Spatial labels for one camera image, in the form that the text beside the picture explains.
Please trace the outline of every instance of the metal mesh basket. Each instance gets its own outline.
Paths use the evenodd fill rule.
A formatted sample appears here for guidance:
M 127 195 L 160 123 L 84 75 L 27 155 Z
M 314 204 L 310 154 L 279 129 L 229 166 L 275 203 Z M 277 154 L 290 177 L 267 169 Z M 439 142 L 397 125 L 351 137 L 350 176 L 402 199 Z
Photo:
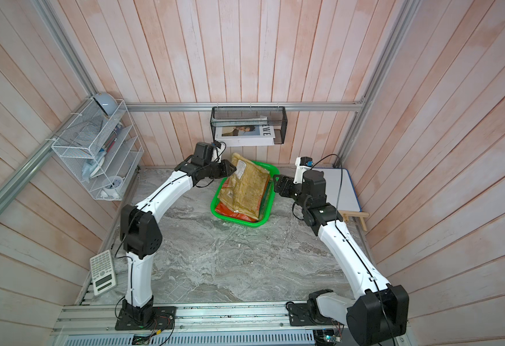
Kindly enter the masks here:
M 108 117 L 95 100 L 90 100 L 53 144 L 53 150 L 94 199 L 122 200 L 145 151 L 138 136 L 131 136 L 134 124 L 127 113 L 126 127 L 116 131 L 114 143 L 98 159 L 97 153 L 127 112 L 124 101 L 118 102 L 116 111 Z M 89 169 L 89 164 L 99 168 L 86 179 L 83 168 L 87 165 Z
M 126 112 L 123 100 L 119 100 L 116 111 L 110 117 L 95 100 L 89 102 L 58 136 L 53 150 L 60 157 L 94 158 Z
M 287 132 L 285 107 L 212 107 L 210 128 L 215 139 L 217 127 L 273 126 L 274 144 L 283 144 Z

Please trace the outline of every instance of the wooden stand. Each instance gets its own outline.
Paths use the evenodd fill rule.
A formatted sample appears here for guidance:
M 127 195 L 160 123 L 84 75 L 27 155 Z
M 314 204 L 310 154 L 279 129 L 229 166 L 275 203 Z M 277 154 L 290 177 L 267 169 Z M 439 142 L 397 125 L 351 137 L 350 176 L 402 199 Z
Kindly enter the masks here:
M 364 222 L 364 218 L 367 218 L 370 216 L 370 213 L 367 213 L 365 211 L 344 211 L 340 210 L 339 213 L 343 216 L 345 221 L 348 221 L 349 218 L 357 217 L 360 219 L 360 225 L 362 226 L 362 230 L 364 232 L 368 232 L 368 229 L 366 228 L 366 223 Z

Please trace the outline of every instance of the wooden wall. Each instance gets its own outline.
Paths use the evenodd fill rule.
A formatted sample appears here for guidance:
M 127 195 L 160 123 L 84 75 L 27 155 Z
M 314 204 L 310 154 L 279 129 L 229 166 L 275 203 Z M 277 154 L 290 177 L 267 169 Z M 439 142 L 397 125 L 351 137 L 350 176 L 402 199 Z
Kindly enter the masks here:
M 0 185 L 86 93 L 30 1 L 0 0 Z M 41 344 L 73 304 L 116 206 L 55 158 L 0 216 L 0 344 Z
M 505 0 L 423 2 L 346 167 L 420 345 L 505 345 Z
M 100 90 L 127 102 L 354 101 L 403 0 L 51 0 Z M 349 112 L 290 112 L 285 144 L 239 147 L 293 163 L 336 152 Z M 211 141 L 210 114 L 134 113 L 148 166 Z

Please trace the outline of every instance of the black mesh basket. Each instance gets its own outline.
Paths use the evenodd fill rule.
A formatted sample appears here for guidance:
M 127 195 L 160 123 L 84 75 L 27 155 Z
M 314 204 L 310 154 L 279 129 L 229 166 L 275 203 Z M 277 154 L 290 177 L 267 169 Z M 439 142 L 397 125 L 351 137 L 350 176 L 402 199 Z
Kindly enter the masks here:
M 273 126 L 274 144 L 283 144 L 287 131 L 285 107 L 212 107 L 210 128 L 213 140 L 217 127 L 249 125 Z

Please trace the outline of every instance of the white wire shelf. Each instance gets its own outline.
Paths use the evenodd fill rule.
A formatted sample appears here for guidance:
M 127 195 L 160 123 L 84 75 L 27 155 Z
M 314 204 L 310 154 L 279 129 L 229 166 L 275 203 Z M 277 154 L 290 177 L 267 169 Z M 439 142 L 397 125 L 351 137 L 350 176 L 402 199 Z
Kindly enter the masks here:
M 108 117 L 98 103 L 92 100 L 58 136 L 53 150 L 60 157 L 95 158 L 126 112 L 125 102 L 119 100 L 116 111 Z
M 53 144 L 53 150 L 94 199 L 121 200 L 145 151 L 138 136 L 130 135 L 134 123 L 124 101 L 118 102 L 109 117 L 90 100 Z M 116 130 L 118 135 L 106 154 L 97 155 L 102 148 L 106 150 L 105 142 L 126 113 L 130 119 L 124 117 L 126 127 Z

